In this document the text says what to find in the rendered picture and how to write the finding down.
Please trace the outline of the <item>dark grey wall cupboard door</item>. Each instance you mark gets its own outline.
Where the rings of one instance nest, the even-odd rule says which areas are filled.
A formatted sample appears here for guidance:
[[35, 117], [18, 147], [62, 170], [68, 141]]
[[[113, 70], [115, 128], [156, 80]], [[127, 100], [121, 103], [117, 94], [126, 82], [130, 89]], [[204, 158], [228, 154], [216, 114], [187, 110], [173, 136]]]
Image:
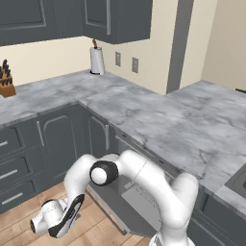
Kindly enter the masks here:
[[111, 34], [107, 35], [106, 0], [83, 0], [83, 34], [110, 44], [148, 39], [153, 0], [111, 0]]

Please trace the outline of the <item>grey dishwasher door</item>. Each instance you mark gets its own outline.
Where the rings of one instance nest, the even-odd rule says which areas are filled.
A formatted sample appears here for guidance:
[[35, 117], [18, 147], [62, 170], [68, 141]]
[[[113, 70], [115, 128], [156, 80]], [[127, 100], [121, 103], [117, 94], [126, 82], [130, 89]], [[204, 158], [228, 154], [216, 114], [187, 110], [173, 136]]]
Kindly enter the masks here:
[[160, 229], [160, 213], [150, 196], [126, 176], [107, 186], [89, 183], [116, 220], [130, 234], [151, 238]]

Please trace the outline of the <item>dark grey wall cupboard run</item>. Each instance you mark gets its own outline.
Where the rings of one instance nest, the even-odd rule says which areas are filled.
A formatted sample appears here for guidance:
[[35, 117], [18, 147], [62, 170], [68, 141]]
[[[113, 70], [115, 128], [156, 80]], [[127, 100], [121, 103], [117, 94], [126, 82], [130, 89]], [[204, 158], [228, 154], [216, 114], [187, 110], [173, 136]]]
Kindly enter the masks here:
[[80, 37], [82, 0], [0, 0], [0, 46]]

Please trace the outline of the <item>wooden knife block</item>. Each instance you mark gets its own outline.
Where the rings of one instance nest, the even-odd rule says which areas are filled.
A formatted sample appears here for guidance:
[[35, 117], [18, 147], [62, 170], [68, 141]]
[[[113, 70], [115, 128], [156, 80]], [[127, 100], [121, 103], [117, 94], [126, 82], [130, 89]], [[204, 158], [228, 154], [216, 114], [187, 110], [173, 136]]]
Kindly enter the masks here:
[[13, 79], [7, 60], [3, 60], [0, 65], [0, 95], [4, 98], [14, 96], [16, 94], [13, 85]]

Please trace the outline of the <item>dark grey sink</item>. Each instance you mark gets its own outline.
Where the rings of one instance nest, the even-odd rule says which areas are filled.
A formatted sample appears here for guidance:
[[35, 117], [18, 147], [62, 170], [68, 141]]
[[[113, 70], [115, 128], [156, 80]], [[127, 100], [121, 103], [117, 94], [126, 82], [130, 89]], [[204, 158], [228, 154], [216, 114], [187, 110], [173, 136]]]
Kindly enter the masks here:
[[225, 186], [246, 199], [246, 162], [227, 180]]

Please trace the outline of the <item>grey dishwasher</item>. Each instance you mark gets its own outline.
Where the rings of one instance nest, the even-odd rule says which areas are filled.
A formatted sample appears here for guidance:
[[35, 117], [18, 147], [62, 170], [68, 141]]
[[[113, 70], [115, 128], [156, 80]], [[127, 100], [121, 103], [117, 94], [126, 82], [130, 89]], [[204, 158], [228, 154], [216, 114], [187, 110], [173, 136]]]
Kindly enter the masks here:
[[[167, 161], [161, 160], [157, 155], [150, 153], [147, 149], [144, 149], [137, 141], [130, 138], [129, 136], [124, 135], [123, 133], [115, 134], [114, 141], [116, 147], [115, 154], [121, 154], [125, 150], [133, 150], [141, 154], [143, 157], [155, 161], [158, 164], [158, 166], [163, 167], [166, 175], [166, 180], [169, 183], [171, 183], [173, 179], [176, 178], [179, 174], [184, 173], [187, 170], [190, 170], [187, 168], [172, 167]], [[155, 205], [153, 198], [147, 192], [147, 190], [143, 189], [141, 186], [139, 187], [150, 196], [151, 202], [153, 202]]]

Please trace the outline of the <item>wide dark grey cupboard door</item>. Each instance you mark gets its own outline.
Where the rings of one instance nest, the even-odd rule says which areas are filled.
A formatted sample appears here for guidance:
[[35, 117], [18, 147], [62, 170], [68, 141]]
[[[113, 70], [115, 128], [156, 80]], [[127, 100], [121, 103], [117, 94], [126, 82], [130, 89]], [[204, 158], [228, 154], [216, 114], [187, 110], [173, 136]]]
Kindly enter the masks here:
[[63, 181], [67, 170], [83, 154], [89, 152], [87, 113], [80, 105], [45, 113], [35, 121], [40, 122], [44, 147], [39, 146], [45, 172], [51, 185]]

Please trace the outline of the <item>dark grey under-sink cupboard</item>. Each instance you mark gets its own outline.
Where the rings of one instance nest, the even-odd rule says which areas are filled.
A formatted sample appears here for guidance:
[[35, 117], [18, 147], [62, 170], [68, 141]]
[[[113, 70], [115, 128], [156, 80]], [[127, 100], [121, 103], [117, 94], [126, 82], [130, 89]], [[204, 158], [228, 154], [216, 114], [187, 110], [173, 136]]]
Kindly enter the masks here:
[[196, 246], [246, 246], [246, 199], [222, 188], [226, 201], [199, 190], [188, 226], [188, 236]]

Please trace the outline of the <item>white paper towel roll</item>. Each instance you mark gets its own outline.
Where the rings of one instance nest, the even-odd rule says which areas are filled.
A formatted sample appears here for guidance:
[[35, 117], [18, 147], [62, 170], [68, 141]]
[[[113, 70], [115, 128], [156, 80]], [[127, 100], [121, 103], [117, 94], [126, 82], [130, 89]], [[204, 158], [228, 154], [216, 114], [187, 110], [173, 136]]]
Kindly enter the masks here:
[[90, 52], [90, 73], [94, 75], [104, 75], [106, 73], [102, 48], [97, 46], [96, 39], [92, 40], [93, 46]]

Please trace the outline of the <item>narrow dark grey cupboard door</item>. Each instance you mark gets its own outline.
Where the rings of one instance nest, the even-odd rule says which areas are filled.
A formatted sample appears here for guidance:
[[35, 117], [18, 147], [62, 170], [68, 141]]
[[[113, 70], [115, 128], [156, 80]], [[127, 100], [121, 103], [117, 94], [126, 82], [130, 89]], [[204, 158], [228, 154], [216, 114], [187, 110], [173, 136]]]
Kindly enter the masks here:
[[[110, 149], [108, 151], [106, 150], [106, 137], [105, 137], [106, 124], [108, 124], [110, 127]], [[91, 113], [88, 116], [88, 130], [89, 130], [89, 140], [90, 140], [90, 153], [95, 158], [101, 158], [104, 155], [116, 153], [114, 131], [106, 120]]]

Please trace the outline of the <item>dark grey drawer front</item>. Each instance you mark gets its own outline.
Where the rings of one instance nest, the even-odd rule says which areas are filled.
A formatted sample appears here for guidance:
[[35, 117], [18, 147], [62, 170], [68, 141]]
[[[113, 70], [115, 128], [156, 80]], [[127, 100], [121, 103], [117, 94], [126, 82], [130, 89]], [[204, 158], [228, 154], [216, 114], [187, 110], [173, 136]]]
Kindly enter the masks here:
[[0, 157], [24, 147], [22, 131], [19, 127], [13, 126], [0, 130], [0, 143], [8, 141], [8, 145], [0, 147]]
[[38, 148], [32, 148], [0, 161], [0, 175], [14, 169], [17, 169], [18, 172], [8, 178], [0, 180], [0, 191], [17, 184], [26, 178], [33, 177], [44, 170]]
[[[30, 180], [19, 184], [16, 187], [12, 187], [6, 191], [3, 191], [2, 193], [0, 193], [0, 214], [6, 212], [9, 209], [15, 208], [23, 202], [33, 198], [43, 190], [43, 184], [40, 184], [37, 180]], [[2, 201], [13, 197], [13, 195], [18, 194], [19, 192], [23, 193], [21, 197], [7, 203], [6, 205], [1, 205]]]

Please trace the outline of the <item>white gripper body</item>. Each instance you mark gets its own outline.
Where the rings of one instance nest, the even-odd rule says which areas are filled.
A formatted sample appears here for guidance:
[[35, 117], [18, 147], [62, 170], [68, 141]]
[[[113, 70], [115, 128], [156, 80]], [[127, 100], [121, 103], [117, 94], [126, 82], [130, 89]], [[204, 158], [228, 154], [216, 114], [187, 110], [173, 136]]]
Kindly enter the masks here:
[[30, 220], [30, 227], [34, 234], [47, 233], [51, 228], [51, 226], [45, 220], [45, 216], [50, 212], [50, 209], [42, 209], [38, 215]]

